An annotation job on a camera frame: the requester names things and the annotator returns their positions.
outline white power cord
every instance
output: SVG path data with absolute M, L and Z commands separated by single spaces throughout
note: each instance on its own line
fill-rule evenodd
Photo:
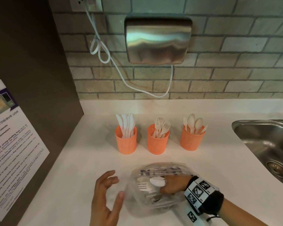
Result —
M 153 97 L 155 97 L 155 98 L 162 98 L 162 97 L 164 97 L 165 95 L 167 95 L 167 93 L 168 93 L 169 90 L 170 90 L 171 83 L 172 83 L 173 65 L 171 65 L 171 77 L 170 77 L 170 83 L 169 83 L 168 90 L 167 90 L 167 91 L 165 92 L 165 94 L 162 95 L 162 96 L 156 96 L 156 95 L 151 94 L 151 93 L 149 93 L 149 92 L 147 92 L 147 91 L 144 91 L 144 90 L 141 90 L 141 89 L 136 89 L 136 88 L 134 88 L 134 87 L 129 86 L 129 85 L 126 83 L 126 81 L 124 80 L 124 78 L 123 78 L 123 76 L 122 76 L 120 70 L 119 70 L 118 67 L 117 67 L 117 64 L 115 63 L 115 61 L 114 61 L 113 58 L 111 57 L 111 54 L 110 54 L 109 49 L 108 49 L 107 46 L 101 41 L 100 35 L 98 34 L 97 27 L 96 27 L 96 25 L 95 25 L 94 14 L 91 13 L 91 16 L 90 16 L 90 13 L 89 13 L 89 11 L 88 11 L 88 5 L 89 5 L 89 4 L 88 4 L 88 0 L 85 0 L 85 10 L 86 10 L 87 16 L 88 16 L 88 18 L 89 18 L 89 20 L 90 20 L 90 22 L 91 22 L 91 24 L 92 24 L 92 27 L 94 28 L 94 31 L 95 31 L 95 35 L 94 35 L 93 41 L 91 42 L 91 46 L 90 46 L 90 49 L 89 49 L 90 54 L 94 55 L 94 54 L 98 53 L 99 60 L 100 60 L 102 63 L 104 63 L 104 64 L 108 63 L 108 62 L 111 60 L 111 61 L 113 62 L 113 64 L 114 64 L 114 66 L 116 67 L 117 71 L 119 72 L 119 75 L 121 76 L 121 78 L 122 78 L 124 84 L 125 84 L 126 86 L 128 86 L 129 88 L 134 89 L 134 90 L 137 90 L 137 91 L 139 91 L 139 92 L 147 93 L 147 94 L 149 94 L 149 95 L 151 95 L 151 96 L 153 96 Z M 96 46 L 96 48 L 93 50 L 93 47 L 94 47 L 94 45 L 95 45 L 95 42 L 97 42 L 97 46 Z M 107 59 L 106 61 L 103 61 L 102 58 L 101 58 L 101 47 L 104 49 L 104 51 L 105 51 L 105 52 L 107 53 L 107 55 L 108 55 L 108 59 Z

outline paper sign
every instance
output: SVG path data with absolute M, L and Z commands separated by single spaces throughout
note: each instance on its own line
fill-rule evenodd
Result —
M 0 80 L 0 221 L 48 154 L 45 144 Z

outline hand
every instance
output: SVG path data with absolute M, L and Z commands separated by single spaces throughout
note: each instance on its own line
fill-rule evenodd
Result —
M 116 226 L 119 220 L 119 212 L 121 211 L 124 201 L 124 191 L 120 191 L 114 202 L 112 211 L 106 206 L 106 192 L 113 184 L 119 182 L 115 171 L 107 171 L 97 179 L 94 188 L 94 195 L 91 204 L 91 220 L 90 226 Z
M 175 194 L 184 191 L 191 178 L 190 175 L 165 175 L 166 185 L 160 189 L 160 193 Z

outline sink drain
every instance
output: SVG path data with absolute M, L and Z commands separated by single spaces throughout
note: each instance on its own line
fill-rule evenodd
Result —
M 266 166 L 271 173 L 280 178 L 283 178 L 283 166 L 276 162 L 267 162 Z

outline white countertop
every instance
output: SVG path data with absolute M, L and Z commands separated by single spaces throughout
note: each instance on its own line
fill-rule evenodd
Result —
M 153 162 L 186 163 L 193 171 L 220 188 L 225 198 L 269 226 L 283 226 L 283 184 L 259 162 L 231 128 L 241 119 L 278 119 L 282 114 L 196 114 L 209 124 L 199 148 L 189 152 L 179 145 L 183 114 L 134 115 L 138 146 L 131 155 L 117 151 L 114 115 L 84 115 L 51 171 L 24 214 L 19 226 L 89 226 L 96 179 L 116 170 L 119 184 L 107 193 L 108 206 L 124 190 L 133 169 Z M 162 116 L 172 124 L 166 151 L 153 155 L 147 150 L 147 127 Z M 123 206 L 121 226 L 180 225 L 172 211 L 145 218 L 131 216 Z M 214 219 L 211 225 L 226 225 Z

